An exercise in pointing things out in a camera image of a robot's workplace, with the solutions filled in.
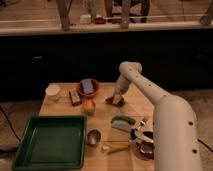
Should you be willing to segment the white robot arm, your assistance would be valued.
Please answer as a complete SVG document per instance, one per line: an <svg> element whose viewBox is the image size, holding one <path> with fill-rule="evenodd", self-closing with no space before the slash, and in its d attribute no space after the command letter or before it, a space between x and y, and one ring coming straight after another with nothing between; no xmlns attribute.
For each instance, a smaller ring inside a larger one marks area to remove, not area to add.
<svg viewBox="0 0 213 171"><path fill-rule="evenodd" d="M114 93L125 94L133 83L154 106L155 171L202 171L197 119L191 105L144 77L138 62L122 62L119 71Z"/></svg>

